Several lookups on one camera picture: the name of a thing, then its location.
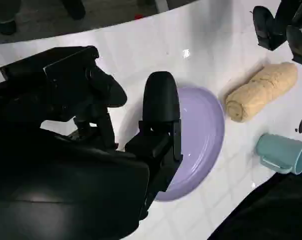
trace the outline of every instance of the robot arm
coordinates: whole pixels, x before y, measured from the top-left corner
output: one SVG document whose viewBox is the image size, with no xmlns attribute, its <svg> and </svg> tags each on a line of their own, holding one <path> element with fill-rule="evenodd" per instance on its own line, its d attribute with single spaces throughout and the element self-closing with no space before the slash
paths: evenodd
<svg viewBox="0 0 302 240">
<path fill-rule="evenodd" d="M 253 10 L 258 44 L 275 50 L 288 41 L 293 61 L 302 64 L 302 0 L 281 0 L 275 17 L 263 6 Z"/>
<path fill-rule="evenodd" d="M 116 151 L 108 108 L 127 97 L 98 57 L 58 47 L 0 68 L 0 239 L 121 239 L 172 181 L 183 158 L 173 76 L 150 75 L 140 131 Z M 69 136 L 40 129 L 72 118 Z"/>
</svg>

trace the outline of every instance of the teal mug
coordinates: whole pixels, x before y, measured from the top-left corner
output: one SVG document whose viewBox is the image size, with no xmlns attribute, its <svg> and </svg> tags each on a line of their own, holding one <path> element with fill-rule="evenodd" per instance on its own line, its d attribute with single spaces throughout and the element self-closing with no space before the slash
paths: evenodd
<svg viewBox="0 0 302 240">
<path fill-rule="evenodd" d="M 302 141 L 272 134 L 260 137 L 255 147 L 260 162 L 281 174 L 302 173 Z"/>
</svg>

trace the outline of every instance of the gray floor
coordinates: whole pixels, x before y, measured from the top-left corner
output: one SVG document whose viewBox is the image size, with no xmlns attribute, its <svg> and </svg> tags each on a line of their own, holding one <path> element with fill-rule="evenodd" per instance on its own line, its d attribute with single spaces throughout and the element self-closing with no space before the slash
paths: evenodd
<svg viewBox="0 0 302 240">
<path fill-rule="evenodd" d="M 195 0 L 168 0 L 170 9 Z M 59 0 L 22 0 L 16 16 L 18 32 L 13 36 L 0 34 L 0 44 L 48 38 L 74 32 L 116 25 L 134 20 L 136 14 L 157 14 L 153 0 L 83 0 L 86 16 L 74 21 Z"/>
</svg>

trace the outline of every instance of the red object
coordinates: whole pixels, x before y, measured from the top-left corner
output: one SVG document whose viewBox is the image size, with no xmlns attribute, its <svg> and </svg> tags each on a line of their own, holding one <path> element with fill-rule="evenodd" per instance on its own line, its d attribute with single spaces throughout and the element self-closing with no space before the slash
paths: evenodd
<svg viewBox="0 0 302 240">
<path fill-rule="evenodd" d="M 144 16 L 142 14 L 135 14 L 134 19 L 142 19 Z"/>
</svg>

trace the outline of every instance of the lavender plastic plate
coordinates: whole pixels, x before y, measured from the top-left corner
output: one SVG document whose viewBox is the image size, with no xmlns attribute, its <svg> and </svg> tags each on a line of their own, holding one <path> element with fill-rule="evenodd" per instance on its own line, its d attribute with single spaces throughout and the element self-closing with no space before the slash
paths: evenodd
<svg viewBox="0 0 302 240">
<path fill-rule="evenodd" d="M 166 192 L 157 201 L 172 201 L 193 191 L 208 175 L 224 139 L 224 113 L 218 99 L 206 89 L 178 89 L 182 121 L 180 168 Z"/>
</svg>

